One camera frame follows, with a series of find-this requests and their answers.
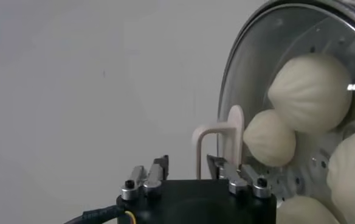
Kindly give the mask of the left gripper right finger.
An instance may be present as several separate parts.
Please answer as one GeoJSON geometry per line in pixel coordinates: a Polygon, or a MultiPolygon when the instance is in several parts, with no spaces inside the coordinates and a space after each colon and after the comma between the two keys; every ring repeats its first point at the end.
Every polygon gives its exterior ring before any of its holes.
{"type": "Polygon", "coordinates": [[[207,155],[210,176],[215,180],[227,180],[229,192],[238,195],[252,191],[256,198],[271,198],[271,187],[265,176],[259,175],[247,164],[235,167],[225,158],[207,155]]]}

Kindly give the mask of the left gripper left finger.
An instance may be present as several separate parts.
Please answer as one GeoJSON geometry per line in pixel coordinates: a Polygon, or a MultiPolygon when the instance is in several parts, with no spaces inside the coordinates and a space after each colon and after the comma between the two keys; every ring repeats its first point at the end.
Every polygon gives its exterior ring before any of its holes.
{"type": "Polygon", "coordinates": [[[148,172],[144,166],[136,166],[121,187],[121,198],[137,200],[140,195],[147,198],[160,196],[161,185],[168,177],[168,170],[168,155],[154,159],[148,172]]]}

